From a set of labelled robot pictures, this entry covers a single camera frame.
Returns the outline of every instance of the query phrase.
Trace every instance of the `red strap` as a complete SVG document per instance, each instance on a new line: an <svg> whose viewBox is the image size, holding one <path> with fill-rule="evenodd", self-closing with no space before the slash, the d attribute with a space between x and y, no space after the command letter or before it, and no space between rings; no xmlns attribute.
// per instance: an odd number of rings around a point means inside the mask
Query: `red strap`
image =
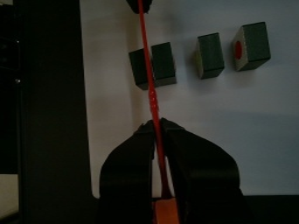
<svg viewBox="0 0 299 224"><path fill-rule="evenodd" d="M166 178L166 171L165 171L162 133L161 133L161 127L160 127L158 112L157 112L158 105L157 105L157 98L156 98L156 92L154 92L153 71L152 71L149 52L146 47L142 0L137 0L137 6L138 6L138 16L140 16L140 25L141 25L142 42L144 42L144 63L145 63L145 72L146 72L146 81L148 81L148 100L149 100L149 107L150 107L152 118L153 118L156 151L157 151L157 160L158 160L158 168L160 168L161 183L162 183L161 198L169 199L172 195L170 195L170 190L168 186L168 178Z"/></svg>

